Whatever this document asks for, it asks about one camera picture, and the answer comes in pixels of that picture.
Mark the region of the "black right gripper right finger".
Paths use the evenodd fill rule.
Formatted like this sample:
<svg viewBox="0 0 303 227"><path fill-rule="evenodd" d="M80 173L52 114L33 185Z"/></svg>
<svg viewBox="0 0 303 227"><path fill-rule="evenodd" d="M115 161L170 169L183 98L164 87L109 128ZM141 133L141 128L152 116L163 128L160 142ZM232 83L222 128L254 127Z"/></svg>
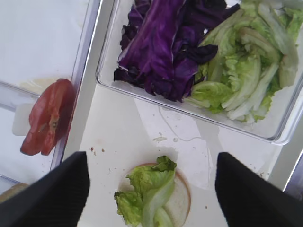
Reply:
<svg viewBox="0 0 303 227"><path fill-rule="evenodd" d="M227 152L217 157L215 191L230 227L301 227L303 203Z"/></svg>

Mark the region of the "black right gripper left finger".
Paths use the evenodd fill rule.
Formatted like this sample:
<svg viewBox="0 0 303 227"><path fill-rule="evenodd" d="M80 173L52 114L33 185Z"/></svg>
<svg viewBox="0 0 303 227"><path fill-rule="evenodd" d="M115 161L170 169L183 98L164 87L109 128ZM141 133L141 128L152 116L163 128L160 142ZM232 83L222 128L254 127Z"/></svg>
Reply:
<svg viewBox="0 0 303 227"><path fill-rule="evenodd" d="M75 227L89 194L87 154L75 152L0 205L2 227Z"/></svg>

